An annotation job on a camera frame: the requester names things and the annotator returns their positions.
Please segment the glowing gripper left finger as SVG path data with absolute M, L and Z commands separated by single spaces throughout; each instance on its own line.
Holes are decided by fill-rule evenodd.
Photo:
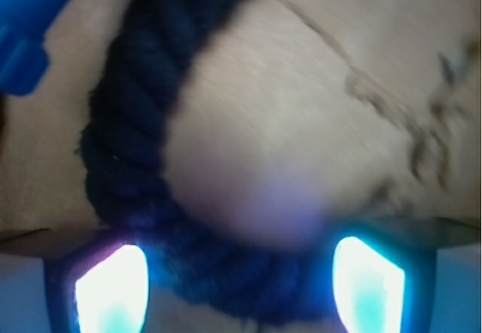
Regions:
M 125 234 L 1 232 L 3 332 L 141 332 L 149 293 L 145 253 Z

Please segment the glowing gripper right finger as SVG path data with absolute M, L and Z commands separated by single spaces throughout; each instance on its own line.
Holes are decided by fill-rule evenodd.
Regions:
M 479 332 L 478 218 L 373 218 L 347 225 L 332 292 L 347 332 Z

